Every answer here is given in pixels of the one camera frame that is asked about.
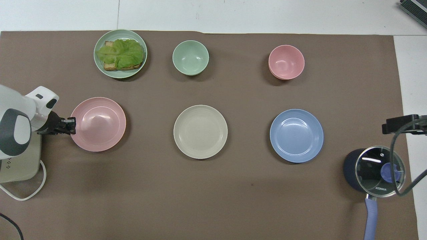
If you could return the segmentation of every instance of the cable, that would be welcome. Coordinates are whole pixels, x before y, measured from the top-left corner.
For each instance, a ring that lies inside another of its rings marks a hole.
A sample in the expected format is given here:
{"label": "cable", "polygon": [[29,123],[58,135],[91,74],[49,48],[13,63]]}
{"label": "cable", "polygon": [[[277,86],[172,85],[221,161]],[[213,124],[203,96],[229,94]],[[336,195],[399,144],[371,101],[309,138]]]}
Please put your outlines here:
{"label": "cable", "polygon": [[0,185],[0,189],[2,189],[5,193],[7,193],[7,195],[11,196],[13,199],[18,200],[18,201],[25,201],[25,200],[32,198],[36,193],[38,193],[40,191],[40,189],[44,185],[44,182],[46,182],[46,167],[44,166],[42,160],[40,160],[40,164],[43,168],[43,181],[41,181],[41,184],[38,187],[38,189],[35,192],[33,192],[30,196],[28,196],[26,198],[18,198],[17,196],[15,196],[11,192],[9,192],[7,189],[5,189],[2,185]]}
{"label": "cable", "polygon": [[417,185],[417,183],[419,183],[421,181],[421,179],[423,179],[426,175],[427,175],[427,169],[424,170],[417,178],[415,178],[415,180],[413,182],[411,182],[411,184],[409,184],[408,187],[406,187],[406,189],[403,192],[399,192],[398,187],[396,185],[396,178],[395,178],[395,173],[393,170],[393,166],[394,166],[394,148],[395,148],[395,143],[396,143],[396,139],[398,138],[399,134],[401,134],[402,132],[406,131],[410,126],[416,124],[416,123],[420,123],[420,122],[426,122],[427,123],[427,118],[420,118],[420,119],[415,119],[405,125],[403,125],[401,128],[399,128],[399,130],[395,133],[395,135],[393,136],[392,139],[392,144],[390,146],[390,173],[392,175],[392,180],[394,182],[393,187],[395,189],[395,192],[398,196],[405,196],[407,195],[413,188],[415,185]]}
{"label": "cable", "polygon": [[21,240],[24,240],[24,237],[22,235],[21,229],[18,227],[18,224],[16,224],[12,219],[8,218],[4,214],[0,213],[0,217],[2,217],[4,219],[6,219],[7,221],[9,221],[16,228],[16,230],[18,230],[19,237],[21,238]]}

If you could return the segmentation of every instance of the green bowl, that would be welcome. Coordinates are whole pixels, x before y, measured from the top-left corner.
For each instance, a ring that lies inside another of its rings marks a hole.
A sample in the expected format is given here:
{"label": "green bowl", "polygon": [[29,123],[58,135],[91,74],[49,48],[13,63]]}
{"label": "green bowl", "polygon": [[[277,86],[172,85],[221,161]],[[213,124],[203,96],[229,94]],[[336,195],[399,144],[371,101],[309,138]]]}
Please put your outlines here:
{"label": "green bowl", "polygon": [[187,40],[176,46],[172,61],[178,71],[194,76],[201,73],[208,65],[209,53],[198,41]]}
{"label": "green bowl", "polygon": [[[142,49],[144,50],[144,59],[142,61],[142,65],[141,67],[139,67],[138,69],[134,69],[134,70],[128,70],[128,71],[106,71],[104,70],[104,62],[101,61],[97,54],[96,51],[98,51],[102,46],[105,45],[105,41],[115,41],[117,39],[122,39],[122,40],[127,40],[127,39],[133,39],[135,41],[137,41],[141,46]],[[144,66],[145,62],[147,61],[147,45],[145,45],[144,40],[142,40],[142,38],[136,34],[135,32],[132,32],[130,30],[124,30],[124,29],[119,29],[119,30],[113,30],[110,31],[106,34],[104,34],[96,43],[95,45],[95,49],[94,49],[94,60],[95,60],[95,64],[97,65],[98,69],[103,72],[105,75],[110,76],[112,78],[127,78],[130,76],[135,75],[137,72],[139,72],[139,70],[141,70],[141,68]]]}

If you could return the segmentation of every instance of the pot handle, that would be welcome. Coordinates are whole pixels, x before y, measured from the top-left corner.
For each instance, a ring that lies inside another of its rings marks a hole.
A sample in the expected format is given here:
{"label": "pot handle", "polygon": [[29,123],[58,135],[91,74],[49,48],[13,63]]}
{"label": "pot handle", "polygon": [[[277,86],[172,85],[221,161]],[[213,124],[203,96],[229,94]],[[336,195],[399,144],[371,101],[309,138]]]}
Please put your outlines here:
{"label": "pot handle", "polygon": [[366,209],[368,210],[368,218],[366,219],[365,236],[363,240],[375,240],[375,229],[377,228],[377,198],[367,195],[365,198]]}

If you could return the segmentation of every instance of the lettuce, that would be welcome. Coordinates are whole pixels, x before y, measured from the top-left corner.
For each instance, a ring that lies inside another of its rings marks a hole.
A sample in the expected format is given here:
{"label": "lettuce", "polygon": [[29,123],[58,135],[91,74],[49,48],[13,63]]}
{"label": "lettuce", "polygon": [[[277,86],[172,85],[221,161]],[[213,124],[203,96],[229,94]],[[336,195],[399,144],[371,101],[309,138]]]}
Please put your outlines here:
{"label": "lettuce", "polygon": [[101,61],[106,64],[114,63],[117,68],[135,66],[143,60],[143,49],[133,39],[117,39],[112,47],[103,46],[95,53]]}

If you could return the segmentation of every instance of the toast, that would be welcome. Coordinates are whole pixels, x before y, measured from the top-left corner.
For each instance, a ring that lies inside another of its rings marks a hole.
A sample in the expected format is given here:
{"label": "toast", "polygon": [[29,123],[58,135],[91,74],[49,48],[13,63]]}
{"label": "toast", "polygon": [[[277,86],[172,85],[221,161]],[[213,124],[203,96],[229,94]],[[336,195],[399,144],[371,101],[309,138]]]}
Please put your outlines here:
{"label": "toast", "polygon": [[[113,46],[113,42],[112,41],[105,41],[105,45],[106,46]],[[142,65],[142,62],[138,65],[134,65],[134,66],[130,66],[130,67],[123,67],[123,68],[117,68],[115,63],[111,63],[111,64],[106,64],[104,63],[104,70],[105,71],[127,71],[127,70],[134,70],[134,69],[138,69],[140,68]]]}

